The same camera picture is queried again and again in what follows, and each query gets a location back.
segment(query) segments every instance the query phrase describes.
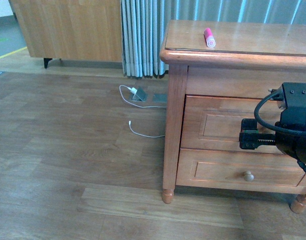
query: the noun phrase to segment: black robotic device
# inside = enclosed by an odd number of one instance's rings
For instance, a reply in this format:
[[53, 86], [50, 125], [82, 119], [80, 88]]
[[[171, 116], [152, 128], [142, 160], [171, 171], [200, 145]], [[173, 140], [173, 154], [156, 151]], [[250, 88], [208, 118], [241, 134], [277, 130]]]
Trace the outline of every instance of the black robotic device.
[[[274, 126], [259, 116], [260, 108], [268, 100], [277, 101], [278, 107], [284, 109]], [[306, 173], [306, 83], [285, 82], [279, 89], [272, 89], [256, 106], [254, 117], [242, 120], [240, 148], [254, 150], [260, 145], [275, 145], [282, 153], [296, 159]], [[275, 134], [258, 133], [257, 123]]]

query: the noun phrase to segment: white cable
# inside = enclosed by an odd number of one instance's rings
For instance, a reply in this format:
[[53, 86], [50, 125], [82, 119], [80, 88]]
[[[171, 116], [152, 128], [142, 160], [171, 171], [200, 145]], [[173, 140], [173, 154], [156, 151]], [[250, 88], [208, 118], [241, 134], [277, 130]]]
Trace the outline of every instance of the white cable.
[[140, 133], [137, 133], [137, 132], [135, 132], [134, 130], [132, 130], [132, 127], [131, 127], [131, 121], [129, 121], [128, 122], [128, 126], [129, 126], [129, 128], [130, 128], [130, 130], [134, 133], [134, 134], [137, 134], [137, 135], [139, 135], [139, 136], [142, 136], [142, 137], [149, 137], [149, 138], [161, 138], [161, 137], [164, 137], [165, 135], [161, 135], [161, 136], [147, 136], [147, 135], [143, 135], [143, 134], [140, 134]]
[[125, 86], [125, 85], [120, 85], [120, 86], [119, 86], [119, 92], [121, 93], [121, 96], [122, 96], [123, 100], [124, 100], [125, 102], [127, 102], [128, 104], [133, 105], [133, 106], [136, 106], [136, 107], [138, 107], [138, 108], [142, 108], [142, 109], [147, 109], [147, 108], [162, 108], [162, 109], [164, 109], [164, 108], [166, 108], [166, 107], [164, 107], [164, 106], [139, 106], [139, 105], [133, 104], [133, 103], [127, 101], [127, 100], [124, 98], [124, 96], [123, 96], [123, 94], [122, 94], [122, 90], [121, 90], [121, 87], [122, 87], [122, 86], [125, 87], [125, 88], [127, 88], [127, 89], [128, 89], [129, 91], [131, 91], [132, 93], [134, 93], [134, 90], [136, 90], [136, 89], [135, 89], [135, 88], [130, 88], [130, 87]]

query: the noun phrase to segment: pink object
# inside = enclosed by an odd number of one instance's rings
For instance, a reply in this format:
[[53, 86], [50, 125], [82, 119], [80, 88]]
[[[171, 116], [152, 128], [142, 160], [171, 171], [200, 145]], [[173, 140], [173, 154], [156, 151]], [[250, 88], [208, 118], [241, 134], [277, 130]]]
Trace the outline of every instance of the pink object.
[[204, 31], [204, 37], [205, 37], [205, 41], [206, 41], [206, 45], [209, 48], [213, 48], [216, 45], [215, 39], [213, 37], [212, 31], [210, 28], [205, 29]]

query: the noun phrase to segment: curtain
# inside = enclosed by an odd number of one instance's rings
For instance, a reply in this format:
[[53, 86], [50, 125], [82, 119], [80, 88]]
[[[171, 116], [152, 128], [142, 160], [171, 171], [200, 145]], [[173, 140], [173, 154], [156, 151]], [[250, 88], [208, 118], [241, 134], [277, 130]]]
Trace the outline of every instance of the curtain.
[[306, 24], [306, 0], [121, 0], [121, 7], [123, 69], [134, 77], [168, 70], [159, 51], [171, 19]]
[[165, 31], [163, 4], [157, 0], [122, 0], [123, 69], [127, 76], [165, 73], [165, 64], [159, 59]]

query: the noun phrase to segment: wooden drawer knob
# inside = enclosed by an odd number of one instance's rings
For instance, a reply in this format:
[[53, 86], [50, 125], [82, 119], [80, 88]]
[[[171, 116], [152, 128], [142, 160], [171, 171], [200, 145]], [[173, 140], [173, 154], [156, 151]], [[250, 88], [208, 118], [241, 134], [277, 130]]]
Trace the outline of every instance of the wooden drawer knob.
[[248, 181], [249, 182], [254, 181], [254, 175], [250, 171], [244, 172], [243, 176], [244, 176], [244, 180], [247, 181], [247, 182]]

